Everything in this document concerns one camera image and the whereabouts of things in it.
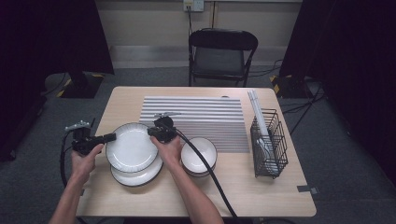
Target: stacked plates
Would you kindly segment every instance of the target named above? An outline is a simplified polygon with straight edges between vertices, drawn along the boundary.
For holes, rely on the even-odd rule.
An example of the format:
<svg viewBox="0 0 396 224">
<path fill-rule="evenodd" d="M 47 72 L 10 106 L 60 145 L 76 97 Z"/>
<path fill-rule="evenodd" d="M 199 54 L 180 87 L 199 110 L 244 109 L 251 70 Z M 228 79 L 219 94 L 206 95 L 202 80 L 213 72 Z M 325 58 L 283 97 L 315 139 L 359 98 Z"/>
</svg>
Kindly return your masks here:
<svg viewBox="0 0 396 224">
<path fill-rule="evenodd" d="M 106 156 L 114 178 L 131 187 L 145 185 L 155 178 L 163 167 L 163 161 L 149 139 L 148 126 L 127 123 L 114 133 L 117 140 L 106 145 Z"/>
</svg>

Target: electrical outlet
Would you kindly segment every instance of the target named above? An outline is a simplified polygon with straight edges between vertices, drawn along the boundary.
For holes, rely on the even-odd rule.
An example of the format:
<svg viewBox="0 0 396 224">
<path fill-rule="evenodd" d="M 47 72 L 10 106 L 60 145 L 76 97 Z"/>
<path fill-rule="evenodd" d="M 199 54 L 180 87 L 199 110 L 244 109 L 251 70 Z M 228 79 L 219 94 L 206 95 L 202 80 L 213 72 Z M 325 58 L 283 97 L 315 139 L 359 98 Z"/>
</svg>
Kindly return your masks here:
<svg viewBox="0 0 396 224">
<path fill-rule="evenodd" d="M 188 11 L 187 7 L 190 7 L 190 11 L 193 10 L 194 1 L 193 0 L 183 0 L 183 10 Z"/>
<path fill-rule="evenodd" d="M 183 10 L 188 11 L 204 11 L 204 0 L 183 0 Z"/>
<path fill-rule="evenodd" d="M 194 0 L 193 11 L 204 11 L 204 0 Z"/>
</svg>

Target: wire basket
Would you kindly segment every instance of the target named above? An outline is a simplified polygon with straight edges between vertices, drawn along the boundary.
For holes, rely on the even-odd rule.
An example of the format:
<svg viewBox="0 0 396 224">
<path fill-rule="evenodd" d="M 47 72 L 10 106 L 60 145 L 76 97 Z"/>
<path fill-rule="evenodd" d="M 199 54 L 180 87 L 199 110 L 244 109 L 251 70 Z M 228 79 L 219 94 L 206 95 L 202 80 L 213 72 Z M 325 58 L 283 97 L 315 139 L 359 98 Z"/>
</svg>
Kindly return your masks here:
<svg viewBox="0 0 396 224">
<path fill-rule="evenodd" d="M 268 135 L 261 135 L 256 117 L 250 127 L 254 173 L 256 177 L 262 175 L 277 178 L 288 164 L 285 134 L 276 110 L 262 109 L 262 115 Z"/>
</svg>

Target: gray carpet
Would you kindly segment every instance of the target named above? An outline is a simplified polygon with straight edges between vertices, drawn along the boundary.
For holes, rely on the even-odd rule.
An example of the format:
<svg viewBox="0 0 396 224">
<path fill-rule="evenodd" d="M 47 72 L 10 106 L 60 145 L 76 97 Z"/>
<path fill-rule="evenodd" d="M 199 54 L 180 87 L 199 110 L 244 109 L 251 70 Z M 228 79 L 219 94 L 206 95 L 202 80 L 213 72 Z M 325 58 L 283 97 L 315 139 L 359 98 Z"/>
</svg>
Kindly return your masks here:
<svg viewBox="0 0 396 224">
<path fill-rule="evenodd" d="M 270 68 L 254 66 L 252 71 Z M 59 155 L 65 126 L 81 119 L 96 118 L 92 130 L 95 133 L 114 87 L 188 86 L 187 74 L 187 67 L 117 69 L 115 76 L 105 77 L 94 99 L 56 98 L 60 87 L 48 94 L 41 116 L 17 149 L 17 159 L 0 163 L 0 223 L 48 222 L 63 191 Z M 247 86 L 272 88 L 269 76 L 251 77 Z M 50 76 L 46 83 L 48 89 L 55 88 L 62 77 L 62 74 Z M 233 82 L 197 79 L 195 85 L 232 87 Z M 313 93 L 318 89 L 318 83 L 308 85 Z M 279 99 L 283 111 L 306 102 L 307 99 Z M 285 114 L 289 130 L 303 113 L 304 110 Z M 396 189 L 374 159 L 349 137 L 342 117 L 329 100 L 323 99 L 311 106 L 292 133 L 292 139 L 308 185 L 318 189 L 318 194 L 313 195 L 318 211 L 311 218 L 289 220 L 307 224 L 396 223 Z M 121 217 L 85 220 L 123 223 Z M 273 220 L 269 223 L 287 222 Z"/>
</svg>

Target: white wall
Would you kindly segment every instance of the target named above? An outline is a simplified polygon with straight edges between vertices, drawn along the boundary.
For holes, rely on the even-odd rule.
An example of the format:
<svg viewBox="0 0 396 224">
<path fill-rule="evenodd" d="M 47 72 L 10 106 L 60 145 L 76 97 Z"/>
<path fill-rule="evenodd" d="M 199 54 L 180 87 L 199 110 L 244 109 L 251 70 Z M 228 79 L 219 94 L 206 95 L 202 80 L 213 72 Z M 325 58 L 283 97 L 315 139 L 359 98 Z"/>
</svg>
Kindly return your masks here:
<svg viewBox="0 0 396 224">
<path fill-rule="evenodd" d="M 191 13 L 192 30 L 210 27 L 213 23 L 219 28 L 249 31 L 259 39 L 259 49 L 253 64 L 258 61 L 262 61 L 259 64 L 268 64 L 283 57 L 301 1 L 205 1 L 204 12 Z M 187 49 L 189 15 L 182 10 L 181 0 L 96 0 L 96 5 L 107 43 L 118 47 L 118 52 L 120 46 Z M 183 54 L 178 60 L 184 63 L 185 59 Z M 125 60 L 136 61 L 136 57 Z"/>
</svg>

